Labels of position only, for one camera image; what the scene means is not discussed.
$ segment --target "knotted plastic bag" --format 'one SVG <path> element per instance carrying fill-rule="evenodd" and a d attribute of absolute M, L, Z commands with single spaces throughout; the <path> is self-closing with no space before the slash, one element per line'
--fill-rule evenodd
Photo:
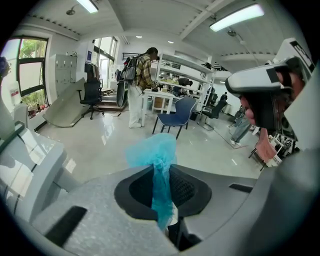
<path fill-rule="evenodd" d="M 153 190 L 151 208 L 157 212 L 158 226 L 164 230 L 171 222 L 173 203 L 171 199 L 169 169 L 177 163 L 176 138 L 159 133 L 144 139 L 125 151 L 130 167 L 153 165 Z"/>

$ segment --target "plaid shirt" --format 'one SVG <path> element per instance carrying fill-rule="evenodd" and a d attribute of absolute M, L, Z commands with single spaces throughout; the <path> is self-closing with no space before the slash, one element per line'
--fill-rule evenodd
<path fill-rule="evenodd" d="M 134 82 L 142 91 L 153 86 L 154 82 L 151 79 L 151 59 L 148 55 L 143 55 L 138 59 Z"/>

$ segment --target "white pants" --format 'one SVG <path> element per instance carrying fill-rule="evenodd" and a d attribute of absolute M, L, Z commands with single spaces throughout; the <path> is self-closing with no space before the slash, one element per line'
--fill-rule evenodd
<path fill-rule="evenodd" d="M 128 88 L 128 101 L 130 112 L 129 126 L 132 126 L 134 123 L 138 123 L 142 117 L 142 90 L 139 86 L 135 86 L 134 82 Z"/>

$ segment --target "shoe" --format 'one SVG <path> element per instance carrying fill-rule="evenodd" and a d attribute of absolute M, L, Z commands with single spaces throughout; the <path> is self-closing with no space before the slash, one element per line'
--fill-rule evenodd
<path fill-rule="evenodd" d="M 138 122 L 134 122 L 133 124 L 129 125 L 129 128 L 140 128 L 141 127 L 141 123 Z"/>

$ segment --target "translucent blue bag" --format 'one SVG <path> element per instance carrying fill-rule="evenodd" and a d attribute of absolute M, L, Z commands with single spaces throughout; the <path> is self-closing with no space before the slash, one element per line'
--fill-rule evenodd
<path fill-rule="evenodd" d="M 177 140 L 171 134 L 159 133 L 140 141 L 125 151 L 130 167 L 153 165 L 152 209 L 157 212 L 158 226 L 164 230 L 171 222 L 173 203 L 169 184 L 169 168 L 177 163 Z"/>

